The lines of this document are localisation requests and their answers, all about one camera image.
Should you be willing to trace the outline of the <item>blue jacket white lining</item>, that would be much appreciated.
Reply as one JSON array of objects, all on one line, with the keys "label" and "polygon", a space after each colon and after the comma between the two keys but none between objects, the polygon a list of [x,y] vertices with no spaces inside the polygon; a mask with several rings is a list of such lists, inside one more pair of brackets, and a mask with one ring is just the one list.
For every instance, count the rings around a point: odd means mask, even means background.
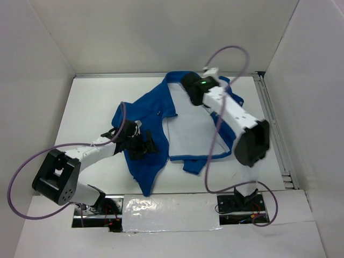
[{"label": "blue jacket white lining", "polygon": [[125,103],[125,114],[117,108],[112,118],[112,126],[119,126],[123,118],[141,121],[140,131],[150,130],[159,149],[158,154],[146,154],[143,160],[135,161],[124,151],[129,172],[145,197],[152,194],[155,179],[168,161],[183,162],[183,170],[193,175],[199,175],[207,163],[218,117],[191,104],[181,85],[181,78],[189,72],[168,72],[151,91]]}]

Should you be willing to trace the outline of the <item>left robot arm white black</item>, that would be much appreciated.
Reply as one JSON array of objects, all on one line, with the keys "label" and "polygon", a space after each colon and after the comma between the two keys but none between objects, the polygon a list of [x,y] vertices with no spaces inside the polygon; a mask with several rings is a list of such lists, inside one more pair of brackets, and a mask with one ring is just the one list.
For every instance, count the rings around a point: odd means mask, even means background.
[{"label": "left robot arm white black", "polygon": [[158,153],[150,131],[141,132],[140,126],[140,121],[124,120],[120,127],[101,134],[90,144],[65,152],[57,148],[50,150],[32,188],[59,206],[81,203],[93,214],[101,214],[106,208],[106,194],[97,187],[80,183],[79,175],[89,166],[123,151],[134,161]]}]

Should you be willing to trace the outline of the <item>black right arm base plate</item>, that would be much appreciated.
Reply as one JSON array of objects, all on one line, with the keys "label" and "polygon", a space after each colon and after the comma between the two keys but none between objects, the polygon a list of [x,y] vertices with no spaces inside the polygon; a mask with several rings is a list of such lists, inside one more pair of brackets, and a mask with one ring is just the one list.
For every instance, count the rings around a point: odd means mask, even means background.
[{"label": "black right arm base plate", "polygon": [[239,197],[232,195],[218,195],[215,211],[219,214],[229,213],[261,213],[266,211],[262,195],[256,195],[244,203]]}]

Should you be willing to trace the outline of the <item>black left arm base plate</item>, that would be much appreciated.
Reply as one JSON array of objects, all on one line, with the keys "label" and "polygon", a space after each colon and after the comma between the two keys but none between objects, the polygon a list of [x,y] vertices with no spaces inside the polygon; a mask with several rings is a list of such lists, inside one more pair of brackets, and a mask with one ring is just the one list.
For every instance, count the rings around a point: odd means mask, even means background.
[{"label": "black left arm base plate", "polygon": [[106,195],[95,205],[76,204],[74,210],[74,219],[79,219],[85,224],[87,220],[100,219],[104,223],[112,221],[120,222],[123,214],[124,196]]}]

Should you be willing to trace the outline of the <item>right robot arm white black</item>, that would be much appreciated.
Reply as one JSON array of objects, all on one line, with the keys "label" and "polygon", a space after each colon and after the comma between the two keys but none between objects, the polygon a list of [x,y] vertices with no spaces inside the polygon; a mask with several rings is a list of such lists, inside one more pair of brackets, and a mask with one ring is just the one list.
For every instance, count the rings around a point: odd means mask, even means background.
[{"label": "right robot arm white black", "polygon": [[245,168],[245,183],[234,186],[235,206],[248,210],[257,195],[257,173],[253,167],[264,159],[270,149],[270,125],[249,114],[234,99],[230,82],[212,68],[202,76],[189,72],[181,79],[181,85],[194,106],[206,106],[218,115],[217,122],[227,124],[235,135],[232,154]]}]

